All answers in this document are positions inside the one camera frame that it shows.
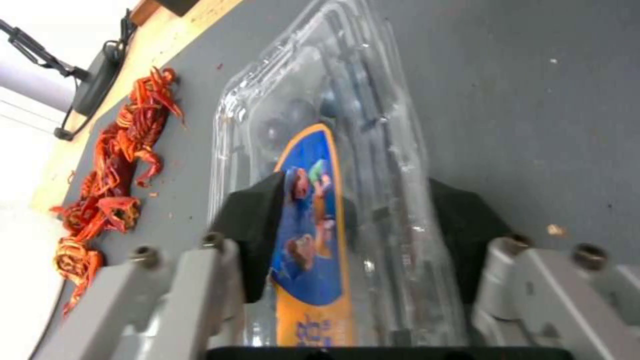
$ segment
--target white wall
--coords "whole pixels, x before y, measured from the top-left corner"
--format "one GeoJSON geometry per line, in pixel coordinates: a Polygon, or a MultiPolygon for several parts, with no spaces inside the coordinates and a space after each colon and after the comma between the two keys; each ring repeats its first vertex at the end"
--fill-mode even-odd
{"type": "MultiPolygon", "coordinates": [[[[59,59],[87,67],[105,40],[117,39],[120,18],[137,0],[20,0],[4,6],[0,17],[18,26],[59,59]]],[[[37,69],[0,33],[0,56],[34,67],[43,76],[73,89],[56,71],[37,69]]],[[[38,341],[61,279],[51,259],[64,233],[60,222],[28,208],[54,145],[52,130],[63,113],[0,88],[0,359],[27,359],[38,341]]]]}

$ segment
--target printed cartoon characters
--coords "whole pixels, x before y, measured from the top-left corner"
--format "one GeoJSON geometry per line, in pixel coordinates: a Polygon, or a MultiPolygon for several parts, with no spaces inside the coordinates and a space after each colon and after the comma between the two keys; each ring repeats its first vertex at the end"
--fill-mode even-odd
{"type": "Polygon", "coordinates": [[[310,216],[314,224],[315,236],[303,234],[302,237],[291,238],[287,242],[287,253],[304,270],[310,270],[314,264],[314,258],[321,256],[332,258],[328,242],[332,237],[332,229],[335,221],[326,211],[326,193],[332,187],[326,160],[320,159],[309,169],[308,173],[303,168],[291,168],[287,172],[290,178],[289,201],[305,202],[311,196],[310,216]]]}

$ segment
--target gray work surface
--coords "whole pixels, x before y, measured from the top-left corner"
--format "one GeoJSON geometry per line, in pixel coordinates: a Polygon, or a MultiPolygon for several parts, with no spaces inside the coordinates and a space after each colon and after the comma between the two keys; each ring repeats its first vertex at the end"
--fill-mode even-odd
{"type": "MultiPolygon", "coordinates": [[[[479,193],[538,245],[592,242],[617,262],[637,262],[640,2],[376,2],[394,28],[431,176],[479,193]],[[568,236],[550,237],[549,224],[566,227],[568,236]]],[[[176,96],[189,129],[169,119],[155,147],[163,173],[150,189],[133,190],[143,201],[135,230],[95,241],[109,265],[143,243],[173,258],[198,244],[222,89],[306,4],[244,0],[169,62],[181,77],[176,96]]],[[[89,144],[119,107],[98,120],[89,144]]],[[[66,204],[92,156],[89,145],[66,204]]],[[[44,341],[71,291],[66,284],[44,341]]]]}

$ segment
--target clear plastic packaging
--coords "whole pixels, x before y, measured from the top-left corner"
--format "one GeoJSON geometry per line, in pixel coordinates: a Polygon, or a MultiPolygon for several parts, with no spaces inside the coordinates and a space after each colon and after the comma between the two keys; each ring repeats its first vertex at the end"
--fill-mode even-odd
{"type": "Polygon", "coordinates": [[[366,0],[313,2],[227,84],[210,218],[274,170],[287,171],[288,233],[246,309],[245,345],[465,344],[419,123],[391,28],[366,0]],[[292,235],[298,213],[310,226],[292,235]]]}

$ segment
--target plastic clamshell package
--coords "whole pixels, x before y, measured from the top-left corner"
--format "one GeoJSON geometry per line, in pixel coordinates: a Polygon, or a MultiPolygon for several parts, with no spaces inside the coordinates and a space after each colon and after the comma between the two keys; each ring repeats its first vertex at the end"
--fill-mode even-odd
{"type": "Polygon", "coordinates": [[[246,307],[245,345],[464,345],[419,122],[391,27],[366,0],[314,1],[227,84],[214,118],[209,217],[229,192],[272,173],[292,139],[314,126],[332,138],[331,175],[340,174],[332,188],[345,215],[334,220],[344,228],[340,276],[349,291],[340,294],[350,318],[338,336],[325,329],[329,320],[313,327],[304,308],[292,308],[299,314],[287,316],[301,320],[294,342],[283,341],[278,327],[288,320],[276,309],[285,304],[278,281],[268,281],[262,300],[246,307]]]}

